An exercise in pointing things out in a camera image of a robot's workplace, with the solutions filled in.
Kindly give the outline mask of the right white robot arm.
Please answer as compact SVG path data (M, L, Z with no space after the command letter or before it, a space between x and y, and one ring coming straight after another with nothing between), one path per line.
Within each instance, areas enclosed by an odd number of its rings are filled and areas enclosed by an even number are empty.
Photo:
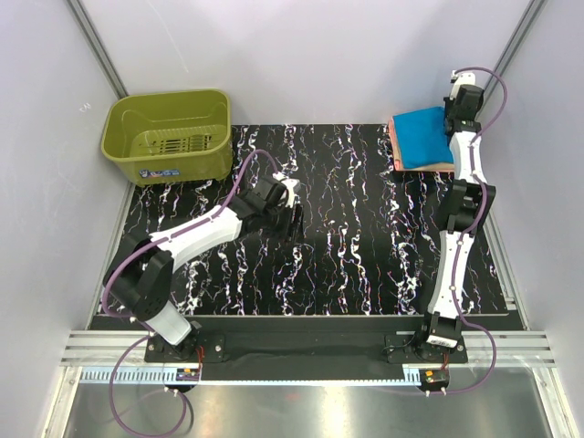
M476 85L454 85L445 103L445 132L454 158L454 178L440 210L440 262L433 296L414 352L425 361L439 361L461 350L463 288L467 259L475 237L495 199L486 182L481 158L481 124L476 120L484 91Z

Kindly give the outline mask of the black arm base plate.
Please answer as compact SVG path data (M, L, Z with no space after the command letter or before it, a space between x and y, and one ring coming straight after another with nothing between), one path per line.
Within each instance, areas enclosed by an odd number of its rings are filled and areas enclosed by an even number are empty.
M157 335L148 362L221 363L268 357L365 356L390 363L465 363L460 321L436 317L199 317L193 333L175 347Z

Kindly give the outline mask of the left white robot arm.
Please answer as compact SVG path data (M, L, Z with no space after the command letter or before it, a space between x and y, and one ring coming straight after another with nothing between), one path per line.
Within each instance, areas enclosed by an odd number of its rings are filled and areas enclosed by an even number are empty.
M295 242L303 207L294 190L277 187L264 196L245 190L207 214L158 234L129 234L103 278L101 305L113 318L135 318L178 361L200 346L199 329L171 301L173 274L197 256L255 233Z

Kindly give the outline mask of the blue t shirt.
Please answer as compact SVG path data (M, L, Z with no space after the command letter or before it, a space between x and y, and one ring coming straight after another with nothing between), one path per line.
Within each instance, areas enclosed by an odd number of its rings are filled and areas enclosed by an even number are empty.
M450 172L454 167L445 134L443 107L394 115L390 133L401 170L443 169Z

